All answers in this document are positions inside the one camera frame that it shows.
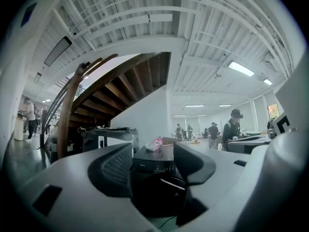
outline stair railing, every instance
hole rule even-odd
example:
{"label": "stair railing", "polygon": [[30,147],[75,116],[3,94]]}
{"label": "stair railing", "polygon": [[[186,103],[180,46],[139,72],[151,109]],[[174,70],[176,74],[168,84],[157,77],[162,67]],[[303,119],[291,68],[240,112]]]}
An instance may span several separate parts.
{"label": "stair railing", "polygon": [[83,79],[85,79],[86,76],[90,75],[93,71],[99,68],[101,65],[108,62],[112,58],[115,58],[116,56],[118,56],[118,54],[110,55],[104,60],[102,58],[98,58],[96,61],[89,64],[88,66],[86,66],[84,63],[78,66],[73,77],[64,85],[64,87],[57,94],[53,103],[47,110],[46,116],[44,118],[42,117],[42,133],[40,135],[40,148],[45,149],[44,132],[47,129],[46,125],[49,124],[59,106],[63,104],[61,108],[60,119],[58,121],[59,124],[58,141],[60,142],[60,144],[57,144],[57,152],[58,152],[58,158],[64,157],[63,155],[64,150],[62,150],[62,147],[64,147],[65,144],[67,143],[70,112],[79,83]]}

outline pink object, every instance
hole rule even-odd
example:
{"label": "pink object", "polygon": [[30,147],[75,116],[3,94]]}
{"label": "pink object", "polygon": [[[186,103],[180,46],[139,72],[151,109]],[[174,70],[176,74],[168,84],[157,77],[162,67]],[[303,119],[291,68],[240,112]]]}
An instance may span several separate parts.
{"label": "pink object", "polygon": [[147,143],[146,148],[149,150],[155,151],[159,149],[162,143],[163,143],[162,137],[157,137],[151,143]]}

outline floor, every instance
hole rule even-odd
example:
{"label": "floor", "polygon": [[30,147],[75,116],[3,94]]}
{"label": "floor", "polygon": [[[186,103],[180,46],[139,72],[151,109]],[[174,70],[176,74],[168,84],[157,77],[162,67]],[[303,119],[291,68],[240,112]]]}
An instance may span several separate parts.
{"label": "floor", "polygon": [[17,189],[23,187],[33,176],[50,165],[45,151],[40,150],[40,136],[32,136],[31,142],[10,141],[5,156],[6,171]]}
{"label": "floor", "polygon": [[176,219],[177,217],[148,218],[148,220],[162,232],[169,232],[177,229]]}
{"label": "floor", "polygon": [[[203,153],[208,149],[208,138],[198,139],[199,145],[190,145],[195,150]],[[50,165],[48,157],[40,150],[40,136],[32,136],[32,141],[17,141],[12,139],[6,153],[5,166],[7,173],[17,189],[22,188],[33,176]],[[148,220],[163,232],[178,228],[177,217],[149,218]]]}

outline black cap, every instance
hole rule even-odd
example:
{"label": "black cap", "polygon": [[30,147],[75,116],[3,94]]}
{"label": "black cap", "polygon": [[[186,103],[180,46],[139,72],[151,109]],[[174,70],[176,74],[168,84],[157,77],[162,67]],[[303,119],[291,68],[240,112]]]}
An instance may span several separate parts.
{"label": "black cap", "polygon": [[233,109],[233,110],[232,110],[232,113],[231,113],[231,116],[232,116],[233,118],[241,118],[240,110],[239,110],[239,109]]}

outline plastic bag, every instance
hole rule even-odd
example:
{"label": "plastic bag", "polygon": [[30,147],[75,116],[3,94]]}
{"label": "plastic bag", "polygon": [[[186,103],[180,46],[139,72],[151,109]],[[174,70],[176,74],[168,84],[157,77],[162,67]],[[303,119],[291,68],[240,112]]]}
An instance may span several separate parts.
{"label": "plastic bag", "polygon": [[148,150],[155,151],[155,150],[158,150],[160,148],[162,143],[163,143],[162,137],[157,137],[156,139],[154,139],[150,143],[146,143],[145,146]]}
{"label": "plastic bag", "polygon": [[42,135],[42,123],[40,125],[38,125],[38,134]]}

